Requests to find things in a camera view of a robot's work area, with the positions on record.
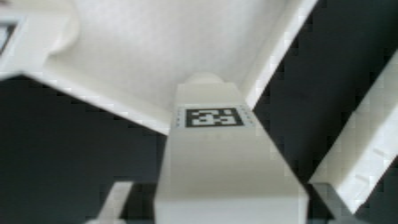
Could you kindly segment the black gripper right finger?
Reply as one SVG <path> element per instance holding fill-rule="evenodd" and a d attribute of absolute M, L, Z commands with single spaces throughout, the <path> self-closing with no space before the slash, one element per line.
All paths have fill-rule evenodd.
<path fill-rule="evenodd" d="M 355 224 L 355 216 L 329 183 L 309 184 L 309 224 Z"/>

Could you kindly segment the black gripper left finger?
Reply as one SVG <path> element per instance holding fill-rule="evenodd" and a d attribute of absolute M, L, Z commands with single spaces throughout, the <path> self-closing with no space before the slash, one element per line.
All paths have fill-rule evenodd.
<path fill-rule="evenodd" d="M 155 183 L 116 182 L 98 216 L 87 221 L 87 224 L 153 224 L 155 190 Z"/>

